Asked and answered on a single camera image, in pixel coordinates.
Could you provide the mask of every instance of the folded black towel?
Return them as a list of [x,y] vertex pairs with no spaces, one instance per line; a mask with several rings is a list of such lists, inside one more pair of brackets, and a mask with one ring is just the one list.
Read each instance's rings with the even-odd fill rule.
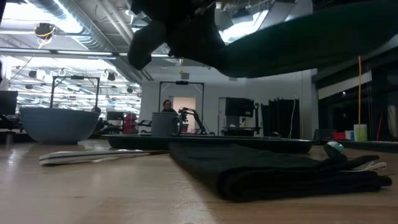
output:
[[329,158],[324,161],[235,144],[170,143],[169,148],[177,164],[226,200],[375,192],[392,184],[389,177],[373,171],[340,172],[374,161],[378,156],[349,161],[333,148],[325,148]]

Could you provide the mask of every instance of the large bowl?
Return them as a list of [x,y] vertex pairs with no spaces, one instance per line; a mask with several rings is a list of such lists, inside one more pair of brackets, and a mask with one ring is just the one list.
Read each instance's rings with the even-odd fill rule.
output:
[[21,108],[26,133],[44,144],[77,144],[95,130],[99,113],[55,108]]

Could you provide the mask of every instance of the table surface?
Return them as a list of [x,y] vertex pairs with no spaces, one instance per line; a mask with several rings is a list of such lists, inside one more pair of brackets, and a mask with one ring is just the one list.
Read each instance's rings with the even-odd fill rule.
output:
[[[106,141],[77,146],[0,146],[1,224],[120,223],[397,223],[398,184],[378,193],[232,203],[181,170],[169,155],[55,167],[39,156],[107,150]],[[381,174],[396,174],[398,154],[347,149],[349,158],[377,154]],[[324,159],[320,147],[310,157]],[[391,176],[397,182],[397,176]]]

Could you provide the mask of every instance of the mug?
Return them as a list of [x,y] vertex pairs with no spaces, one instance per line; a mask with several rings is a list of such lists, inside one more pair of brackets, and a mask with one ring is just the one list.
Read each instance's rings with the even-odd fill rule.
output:
[[151,133],[154,137],[175,137],[182,132],[182,117],[177,113],[155,112],[152,113]]

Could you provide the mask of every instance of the dark green cloth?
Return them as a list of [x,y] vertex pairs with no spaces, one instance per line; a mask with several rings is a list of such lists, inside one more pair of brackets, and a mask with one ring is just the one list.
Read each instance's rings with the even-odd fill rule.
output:
[[364,55],[398,34],[398,1],[354,3],[247,35],[226,46],[221,73],[256,78],[327,67]]
[[170,143],[170,155],[178,165],[208,185],[222,198],[237,202],[311,195],[376,192],[392,184],[377,173],[340,172],[351,170],[378,156],[353,161],[329,148],[329,158],[278,154],[235,144]]

